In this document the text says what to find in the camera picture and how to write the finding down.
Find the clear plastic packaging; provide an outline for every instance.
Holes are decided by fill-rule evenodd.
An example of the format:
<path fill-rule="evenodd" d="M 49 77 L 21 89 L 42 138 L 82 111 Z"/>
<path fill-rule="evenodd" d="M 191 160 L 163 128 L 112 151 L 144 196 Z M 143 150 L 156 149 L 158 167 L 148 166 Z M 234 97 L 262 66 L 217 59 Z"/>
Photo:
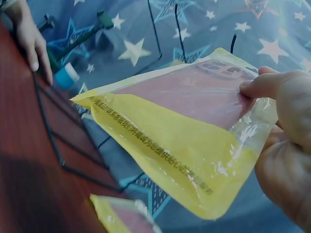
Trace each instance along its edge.
<path fill-rule="evenodd" d="M 90 196 L 98 219 L 109 233 L 162 233 L 140 200 Z"/>
<path fill-rule="evenodd" d="M 224 49 L 194 64 L 134 76 L 72 100 L 172 198 L 203 219 L 230 207 L 277 120 L 271 99 L 239 85 L 255 69 Z"/>

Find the blue star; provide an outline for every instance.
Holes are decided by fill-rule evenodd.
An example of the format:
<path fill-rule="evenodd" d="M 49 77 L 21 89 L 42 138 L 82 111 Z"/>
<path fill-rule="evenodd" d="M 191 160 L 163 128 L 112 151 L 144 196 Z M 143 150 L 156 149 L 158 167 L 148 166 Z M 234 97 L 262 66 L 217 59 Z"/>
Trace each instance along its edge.
<path fill-rule="evenodd" d="M 268 0 L 244 0 L 246 8 L 239 10 L 238 12 L 252 12 L 257 19 L 260 18 L 262 13 L 268 12 L 275 16 L 279 16 L 278 12 L 268 7 Z"/>
<path fill-rule="evenodd" d="M 66 47 L 68 47 L 69 44 L 72 44 L 76 39 L 78 39 L 84 33 L 89 32 L 92 28 L 93 26 L 89 26 L 86 28 L 76 30 L 76 26 L 74 25 L 72 18 L 70 18 L 68 28 L 67 28 L 66 38 L 51 41 L 47 43 L 47 45 L 57 48 L 58 50 L 64 50 Z M 89 57 L 89 53 L 85 45 L 82 43 L 78 45 L 77 47 L 75 47 L 73 50 L 71 50 L 65 57 L 63 57 L 61 60 L 61 63 L 64 64 L 68 60 L 68 58 L 71 56 L 72 53 L 82 55 L 84 57 Z"/>
<path fill-rule="evenodd" d="M 193 51 L 191 53 L 186 53 L 185 57 L 186 57 L 187 63 L 193 63 L 197 59 L 201 58 L 204 55 L 204 53 L 209 49 L 209 47 L 210 47 L 210 45 L 207 45 L 207 46 L 201 47 L 201 48 L 199 48 L 199 49 L 197 49 L 197 50 L 195 50 L 195 51 Z M 167 63 L 167 64 L 164 64 L 164 65 L 158 67 L 157 69 L 167 68 L 175 60 L 179 60 L 179 61 L 182 61 L 182 62 L 185 61 L 182 49 L 174 48 L 173 49 L 173 60 L 171 62 Z"/>
<path fill-rule="evenodd" d="M 120 186 L 124 187 L 136 178 L 137 176 L 124 179 L 120 181 Z M 164 192 L 147 175 L 140 177 L 138 180 L 132 183 L 128 189 L 148 194 L 147 207 L 153 219 L 155 219 L 162 212 L 171 199 L 171 196 Z"/>
<path fill-rule="evenodd" d="M 150 3 L 157 9 L 161 10 L 155 18 L 155 23 L 161 21 L 167 17 L 175 16 L 175 5 L 177 5 L 177 18 L 178 20 L 188 24 L 184 10 L 189 6 L 195 5 L 194 1 L 191 0 L 167 0 L 157 1 L 150 0 Z"/>

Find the child's hand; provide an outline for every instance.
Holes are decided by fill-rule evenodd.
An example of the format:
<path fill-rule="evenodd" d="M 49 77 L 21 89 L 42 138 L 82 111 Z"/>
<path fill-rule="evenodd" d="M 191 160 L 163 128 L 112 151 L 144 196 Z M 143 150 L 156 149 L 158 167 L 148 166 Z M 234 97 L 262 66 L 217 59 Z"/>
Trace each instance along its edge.
<path fill-rule="evenodd" d="M 52 70 L 47 53 L 46 41 L 36 27 L 25 0 L 18 0 L 6 10 L 13 21 L 19 44 L 27 53 L 27 60 L 33 71 L 39 68 L 39 60 L 45 71 L 47 80 L 52 84 Z"/>

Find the wooden table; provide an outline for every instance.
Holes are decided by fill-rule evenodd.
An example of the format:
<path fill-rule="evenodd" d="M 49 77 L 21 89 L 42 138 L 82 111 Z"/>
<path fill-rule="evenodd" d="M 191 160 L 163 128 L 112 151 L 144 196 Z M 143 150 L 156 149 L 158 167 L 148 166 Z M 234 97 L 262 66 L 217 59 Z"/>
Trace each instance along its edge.
<path fill-rule="evenodd" d="M 43 100 L 53 129 L 99 159 L 86 132 L 48 98 Z M 0 109 L 0 233 L 106 232 L 89 194 L 124 196 L 61 168 L 39 110 L 32 73 L 2 23 Z M 68 164 L 116 184 L 107 170 L 61 141 L 57 144 Z"/>

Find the bed sheet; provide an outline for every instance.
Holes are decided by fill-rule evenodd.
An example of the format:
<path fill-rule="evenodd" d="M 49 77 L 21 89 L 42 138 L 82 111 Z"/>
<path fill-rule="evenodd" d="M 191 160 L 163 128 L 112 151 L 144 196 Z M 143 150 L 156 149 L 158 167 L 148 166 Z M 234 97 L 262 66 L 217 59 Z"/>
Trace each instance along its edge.
<path fill-rule="evenodd" d="M 218 47 L 230 50 L 236 33 L 234 54 L 252 65 L 279 71 L 311 71 L 311 0 L 150 0 L 160 59 L 148 0 L 27 2 L 38 25 L 46 13 L 57 19 L 56 28 L 43 34 L 55 52 L 89 31 L 98 11 L 105 9 L 113 17 L 113 29 L 98 32 L 62 60 L 64 64 L 71 62 L 80 74 L 76 89 L 79 93 L 183 60 L 179 34 L 189 63 Z M 176 5 L 180 33 L 174 14 Z M 97 145 L 108 137 L 88 117 L 84 122 Z M 120 185 L 142 173 L 112 138 L 100 147 L 100 152 Z M 302 232 L 267 199 L 254 173 L 228 213 L 216 221 L 194 216 L 145 175 L 130 185 L 127 193 L 146 203 L 164 233 Z"/>

